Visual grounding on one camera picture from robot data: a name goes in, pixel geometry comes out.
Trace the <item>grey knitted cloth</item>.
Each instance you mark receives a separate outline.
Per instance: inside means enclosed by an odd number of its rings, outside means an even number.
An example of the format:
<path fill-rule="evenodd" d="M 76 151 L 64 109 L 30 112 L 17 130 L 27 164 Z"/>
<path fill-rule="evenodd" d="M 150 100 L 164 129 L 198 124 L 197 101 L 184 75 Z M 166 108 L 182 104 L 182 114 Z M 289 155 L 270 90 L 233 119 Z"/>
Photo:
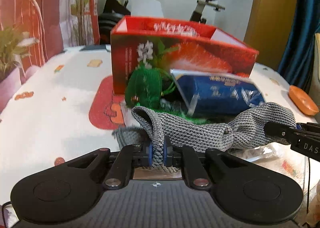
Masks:
<path fill-rule="evenodd" d="M 187 145 L 196 152 L 203 153 L 208 148 L 225 152 L 230 148 L 253 149 L 273 142 L 287 145 L 284 138 L 271 138 L 264 133 L 264 125 L 269 121 L 296 127 L 293 112 L 273 102 L 250 108 L 229 123 L 196 125 L 179 116 L 142 106 L 134 107 L 131 114 L 140 125 L 113 131 L 119 147 L 150 141 L 152 168 L 169 173 L 176 172 L 176 168 L 164 166 L 166 136 L 172 145 Z"/>

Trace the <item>blue foil snack bag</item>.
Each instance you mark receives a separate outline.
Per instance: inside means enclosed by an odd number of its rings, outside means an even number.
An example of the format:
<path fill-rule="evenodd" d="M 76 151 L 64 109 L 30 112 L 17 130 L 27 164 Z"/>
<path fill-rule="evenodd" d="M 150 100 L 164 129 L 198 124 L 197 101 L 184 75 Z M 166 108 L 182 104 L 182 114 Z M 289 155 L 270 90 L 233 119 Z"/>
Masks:
<path fill-rule="evenodd" d="M 171 69 L 170 73 L 189 116 L 238 115 L 265 103 L 249 78 L 182 69 Z"/>

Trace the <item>green plush toy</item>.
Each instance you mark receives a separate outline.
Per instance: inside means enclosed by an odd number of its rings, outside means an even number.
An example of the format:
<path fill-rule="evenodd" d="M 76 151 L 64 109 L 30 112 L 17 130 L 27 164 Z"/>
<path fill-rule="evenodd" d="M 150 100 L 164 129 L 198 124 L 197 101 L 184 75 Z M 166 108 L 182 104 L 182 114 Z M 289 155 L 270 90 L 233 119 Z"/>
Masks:
<path fill-rule="evenodd" d="M 128 80 L 125 102 L 129 108 L 143 106 L 158 109 L 161 98 L 175 89 L 175 82 L 163 69 L 140 66 L 133 71 Z"/>

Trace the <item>clear plastic packaged item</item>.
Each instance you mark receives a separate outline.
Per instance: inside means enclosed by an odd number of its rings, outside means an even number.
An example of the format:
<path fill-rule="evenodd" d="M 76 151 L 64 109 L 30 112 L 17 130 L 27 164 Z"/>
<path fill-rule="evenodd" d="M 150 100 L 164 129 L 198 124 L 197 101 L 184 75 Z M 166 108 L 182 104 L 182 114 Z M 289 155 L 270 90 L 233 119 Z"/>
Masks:
<path fill-rule="evenodd" d="M 247 162 L 278 158 L 277 151 L 271 144 L 252 149 L 230 148 L 227 150 L 227 153 L 242 160 L 246 160 Z"/>

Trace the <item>orange plate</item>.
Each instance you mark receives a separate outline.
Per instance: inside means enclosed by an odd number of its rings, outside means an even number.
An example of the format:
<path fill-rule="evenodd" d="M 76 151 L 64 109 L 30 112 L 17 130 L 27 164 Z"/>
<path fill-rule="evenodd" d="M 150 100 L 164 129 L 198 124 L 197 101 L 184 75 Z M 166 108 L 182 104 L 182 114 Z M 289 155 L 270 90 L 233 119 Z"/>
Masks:
<path fill-rule="evenodd" d="M 297 86 L 291 85 L 289 87 L 288 96 L 303 114 L 315 116 L 319 113 L 319 108 L 312 98 Z"/>

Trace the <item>dark blue curtain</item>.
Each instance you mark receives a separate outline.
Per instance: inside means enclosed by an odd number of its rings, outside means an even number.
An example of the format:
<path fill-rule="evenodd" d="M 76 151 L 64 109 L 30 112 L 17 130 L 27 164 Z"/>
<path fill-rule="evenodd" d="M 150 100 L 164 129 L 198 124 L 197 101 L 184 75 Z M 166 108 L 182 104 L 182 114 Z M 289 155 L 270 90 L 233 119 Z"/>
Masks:
<path fill-rule="evenodd" d="M 297 0 L 295 16 L 277 72 L 290 84 L 308 92 L 319 33 L 319 0 Z"/>

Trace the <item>patterned white tablecloth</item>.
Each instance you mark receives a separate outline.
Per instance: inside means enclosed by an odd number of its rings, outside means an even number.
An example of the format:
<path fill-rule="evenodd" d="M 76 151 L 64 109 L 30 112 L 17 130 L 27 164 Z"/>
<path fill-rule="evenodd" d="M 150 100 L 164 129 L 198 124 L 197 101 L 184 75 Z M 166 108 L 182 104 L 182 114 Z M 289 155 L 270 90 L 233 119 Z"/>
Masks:
<path fill-rule="evenodd" d="M 110 45 L 67 48 L 36 71 L 1 112 L 1 205 L 10 201 L 22 178 L 101 147 L 119 150 L 112 130 L 95 127 L 89 110 L 101 81 L 111 75 Z M 102 60 L 97 68 L 91 60 Z M 266 101 L 290 108 L 297 122 L 316 122 L 303 115 L 287 95 L 289 84 L 273 69 L 256 63 L 250 75 Z M 17 94 L 32 97 L 15 100 Z M 280 158 L 255 163 L 283 173 L 307 191 L 309 164 L 289 146 L 273 143 Z"/>

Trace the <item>red strawberry cardboard box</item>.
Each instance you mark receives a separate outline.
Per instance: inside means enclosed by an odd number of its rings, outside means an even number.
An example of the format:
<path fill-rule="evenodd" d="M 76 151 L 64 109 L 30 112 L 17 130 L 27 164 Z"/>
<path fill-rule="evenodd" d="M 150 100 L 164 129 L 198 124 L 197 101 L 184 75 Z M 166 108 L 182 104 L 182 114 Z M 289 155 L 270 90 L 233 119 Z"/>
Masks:
<path fill-rule="evenodd" d="M 249 77 L 258 54 L 213 25 L 125 16 L 111 31 L 113 89 L 123 94 L 139 65 Z"/>

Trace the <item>white paper sheet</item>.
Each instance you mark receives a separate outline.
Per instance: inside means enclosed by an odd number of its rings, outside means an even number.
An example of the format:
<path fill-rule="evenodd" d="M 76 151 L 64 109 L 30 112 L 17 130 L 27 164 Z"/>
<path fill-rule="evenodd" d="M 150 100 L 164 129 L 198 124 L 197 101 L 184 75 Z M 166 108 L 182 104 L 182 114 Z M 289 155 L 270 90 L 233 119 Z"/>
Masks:
<path fill-rule="evenodd" d="M 131 0 L 131 16 L 164 17 L 161 3 L 157 0 Z"/>

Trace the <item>green potted plant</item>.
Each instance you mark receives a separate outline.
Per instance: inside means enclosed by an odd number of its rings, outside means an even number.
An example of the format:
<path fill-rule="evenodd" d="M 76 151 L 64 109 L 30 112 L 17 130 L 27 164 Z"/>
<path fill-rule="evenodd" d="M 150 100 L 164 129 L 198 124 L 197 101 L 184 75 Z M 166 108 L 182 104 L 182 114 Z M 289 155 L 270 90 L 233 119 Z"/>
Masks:
<path fill-rule="evenodd" d="M 21 60 L 31 56 L 29 48 L 39 42 L 38 38 L 30 37 L 29 32 L 22 32 L 20 28 L 5 27 L 1 30 L 1 82 L 22 66 Z"/>

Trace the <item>red pink patterned curtain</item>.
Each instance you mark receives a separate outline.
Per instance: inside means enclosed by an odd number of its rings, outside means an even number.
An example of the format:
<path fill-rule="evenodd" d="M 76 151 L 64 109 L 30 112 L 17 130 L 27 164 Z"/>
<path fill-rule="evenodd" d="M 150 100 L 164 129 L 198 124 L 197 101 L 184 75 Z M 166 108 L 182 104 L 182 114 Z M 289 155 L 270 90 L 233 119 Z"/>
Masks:
<path fill-rule="evenodd" d="M 100 42 L 98 0 L 1 0 L 1 30 L 20 28 L 40 40 L 20 70 L 43 66 L 67 47 Z"/>

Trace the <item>wooden door frame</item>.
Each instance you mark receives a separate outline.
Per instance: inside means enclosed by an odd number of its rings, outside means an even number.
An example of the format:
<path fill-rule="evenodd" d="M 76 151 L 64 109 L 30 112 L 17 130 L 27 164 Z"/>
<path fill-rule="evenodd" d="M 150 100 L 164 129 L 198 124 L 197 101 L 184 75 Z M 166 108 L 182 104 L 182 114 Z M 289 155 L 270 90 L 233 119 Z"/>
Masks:
<path fill-rule="evenodd" d="M 253 0 L 244 42 L 259 51 L 257 62 L 278 69 L 297 0 Z"/>

